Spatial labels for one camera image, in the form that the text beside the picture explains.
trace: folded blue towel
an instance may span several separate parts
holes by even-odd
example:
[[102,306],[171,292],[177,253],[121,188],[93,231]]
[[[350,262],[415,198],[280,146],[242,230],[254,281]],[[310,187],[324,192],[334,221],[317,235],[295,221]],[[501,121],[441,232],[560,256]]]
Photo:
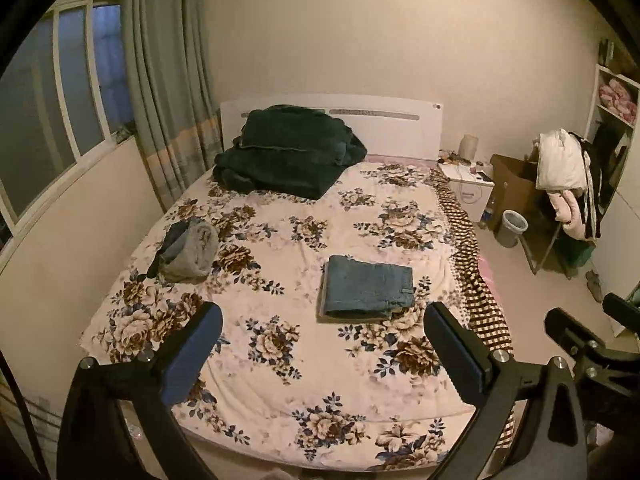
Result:
[[411,267],[331,256],[324,268],[321,314],[342,319],[389,318],[414,303]]

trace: frosted window glass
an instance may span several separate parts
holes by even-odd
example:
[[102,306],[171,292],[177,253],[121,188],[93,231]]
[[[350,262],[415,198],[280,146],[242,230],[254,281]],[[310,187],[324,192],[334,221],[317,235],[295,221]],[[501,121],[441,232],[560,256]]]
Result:
[[81,155],[104,140],[89,85],[84,43],[84,8],[60,12],[60,76],[66,111]]
[[0,78],[0,180],[17,217],[74,163],[52,56],[52,20],[41,20]]
[[102,106],[109,131],[114,132],[133,120],[120,35],[120,6],[95,7],[93,22],[95,65]]

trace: bottle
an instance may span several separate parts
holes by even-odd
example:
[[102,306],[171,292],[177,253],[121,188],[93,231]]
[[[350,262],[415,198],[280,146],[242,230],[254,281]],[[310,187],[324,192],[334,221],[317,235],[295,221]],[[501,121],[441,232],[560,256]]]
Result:
[[495,198],[492,196],[489,199],[489,202],[486,203],[486,207],[484,208],[484,211],[482,212],[482,216],[480,217],[480,221],[478,222],[478,226],[481,229],[486,229],[487,223],[491,219],[491,216],[494,214],[494,205],[495,205]]

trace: white jacket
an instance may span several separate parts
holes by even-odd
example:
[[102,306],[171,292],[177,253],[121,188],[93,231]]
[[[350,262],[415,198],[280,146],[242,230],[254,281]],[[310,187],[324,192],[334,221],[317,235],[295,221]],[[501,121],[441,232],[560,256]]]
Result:
[[580,142],[562,128],[540,134],[536,189],[547,191],[587,189]]

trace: window sill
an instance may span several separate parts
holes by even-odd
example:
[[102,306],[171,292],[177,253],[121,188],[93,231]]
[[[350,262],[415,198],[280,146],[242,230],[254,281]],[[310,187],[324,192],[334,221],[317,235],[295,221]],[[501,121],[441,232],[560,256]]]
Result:
[[100,162],[105,156],[117,150],[127,142],[136,142],[134,137],[116,144],[112,140],[105,140],[88,152],[80,162],[69,168],[58,179],[53,181],[46,190],[31,204],[31,206],[20,216],[16,222],[14,236],[4,245],[0,251],[0,274],[4,271],[17,248],[26,238],[31,228],[49,209],[49,207],[59,199],[62,194],[77,182],[87,171]]

